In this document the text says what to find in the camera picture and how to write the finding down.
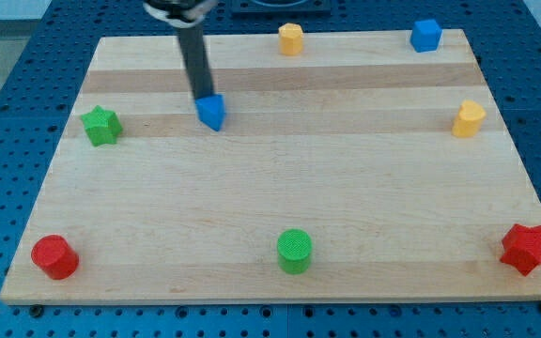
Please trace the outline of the black pusher rod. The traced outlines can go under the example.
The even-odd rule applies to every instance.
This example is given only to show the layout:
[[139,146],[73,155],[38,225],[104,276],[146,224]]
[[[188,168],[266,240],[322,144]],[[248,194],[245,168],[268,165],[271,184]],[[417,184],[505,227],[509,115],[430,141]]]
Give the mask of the black pusher rod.
[[193,97],[198,100],[212,96],[215,91],[204,41],[203,24],[178,28],[177,37]]

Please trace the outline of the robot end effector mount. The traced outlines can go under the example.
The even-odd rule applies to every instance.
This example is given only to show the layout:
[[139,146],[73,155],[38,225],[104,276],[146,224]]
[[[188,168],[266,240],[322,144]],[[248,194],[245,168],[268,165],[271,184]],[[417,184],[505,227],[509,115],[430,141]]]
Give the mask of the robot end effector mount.
[[218,0],[144,0],[145,11],[173,27],[195,27],[218,5]]

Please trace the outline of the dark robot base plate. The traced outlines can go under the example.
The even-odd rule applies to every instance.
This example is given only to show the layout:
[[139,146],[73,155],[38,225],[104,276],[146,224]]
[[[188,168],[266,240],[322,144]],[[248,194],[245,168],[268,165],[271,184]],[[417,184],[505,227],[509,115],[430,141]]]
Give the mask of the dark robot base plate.
[[229,0],[233,14],[327,13],[332,0]]

